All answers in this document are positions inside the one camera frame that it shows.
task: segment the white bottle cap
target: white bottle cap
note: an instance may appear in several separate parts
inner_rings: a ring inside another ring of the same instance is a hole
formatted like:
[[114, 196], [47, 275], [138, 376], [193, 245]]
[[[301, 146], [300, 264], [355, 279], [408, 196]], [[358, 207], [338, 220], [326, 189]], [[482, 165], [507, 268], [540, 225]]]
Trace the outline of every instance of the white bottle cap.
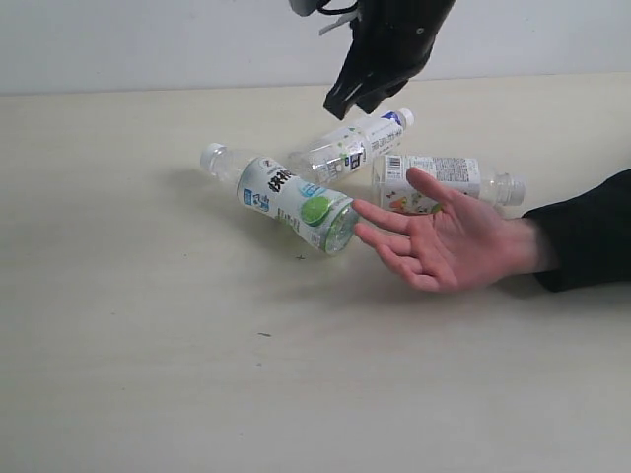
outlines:
[[226, 148], [226, 146], [219, 143], [211, 143], [210, 145], [208, 145], [206, 149], [202, 152], [201, 158], [199, 158], [199, 165], [201, 166], [201, 168], [211, 172], [213, 162], [215, 161], [215, 158], [217, 156], [217, 152], [224, 148]]
[[507, 199], [507, 206], [519, 206], [522, 205], [526, 198], [526, 181], [523, 177], [512, 176], [511, 190], [509, 191], [509, 198]]
[[403, 128], [410, 127], [414, 124], [414, 113], [412, 113], [411, 110], [408, 108], [400, 108], [398, 112], [405, 118], [405, 126], [403, 126]]

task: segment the human hand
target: human hand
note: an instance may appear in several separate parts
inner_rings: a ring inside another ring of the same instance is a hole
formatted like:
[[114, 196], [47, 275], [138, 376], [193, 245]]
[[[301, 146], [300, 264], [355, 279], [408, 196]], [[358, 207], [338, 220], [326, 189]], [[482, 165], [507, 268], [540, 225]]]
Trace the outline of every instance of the human hand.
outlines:
[[490, 205], [442, 185], [420, 169], [410, 169], [406, 177], [416, 190], [440, 202], [442, 211], [407, 216], [361, 200], [353, 208], [398, 234], [363, 223], [355, 227], [355, 234], [413, 288], [454, 292], [553, 268], [552, 252], [535, 223], [504, 220]]

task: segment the green lime graphic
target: green lime graphic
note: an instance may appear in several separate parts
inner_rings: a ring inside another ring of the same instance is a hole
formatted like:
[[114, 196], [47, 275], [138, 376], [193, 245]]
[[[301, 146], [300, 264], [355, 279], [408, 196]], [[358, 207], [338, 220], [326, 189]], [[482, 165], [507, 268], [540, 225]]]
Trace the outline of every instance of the green lime graphic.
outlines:
[[300, 216], [310, 227], [317, 227], [324, 222], [330, 207], [331, 201], [323, 195], [318, 195], [303, 204], [303, 207], [300, 209]]

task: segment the white tabletop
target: white tabletop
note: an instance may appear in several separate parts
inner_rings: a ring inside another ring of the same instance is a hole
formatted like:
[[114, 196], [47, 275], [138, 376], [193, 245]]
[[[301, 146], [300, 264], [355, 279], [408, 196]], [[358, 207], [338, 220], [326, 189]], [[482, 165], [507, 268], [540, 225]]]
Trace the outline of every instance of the white tabletop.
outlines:
[[[629, 471], [629, 286], [417, 294], [213, 193], [208, 142], [282, 156], [325, 91], [0, 99], [0, 471]], [[629, 74], [388, 104], [400, 151], [524, 175], [512, 215], [631, 167]]]

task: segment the clear plastic bottle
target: clear plastic bottle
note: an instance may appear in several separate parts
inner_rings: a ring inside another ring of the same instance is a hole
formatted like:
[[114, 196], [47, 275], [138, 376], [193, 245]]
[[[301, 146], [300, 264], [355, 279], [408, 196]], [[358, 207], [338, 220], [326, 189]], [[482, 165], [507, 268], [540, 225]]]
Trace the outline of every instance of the clear plastic bottle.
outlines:
[[373, 202], [383, 209], [406, 214], [428, 214], [440, 204], [416, 191], [405, 178], [419, 168], [441, 183], [493, 206], [522, 205], [525, 181], [508, 173], [497, 173], [471, 158], [432, 158], [385, 155], [373, 162]]
[[359, 220], [353, 199], [306, 182], [274, 160], [213, 143], [200, 165], [243, 205], [289, 225], [326, 254], [341, 251], [353, 236]]
[[392, 151], [413, 124], [414, 114], [407, 108], [363, 116], [324, 135], [306, 150], [290, 154], [287, 167], [309, 182], [327, 185]]

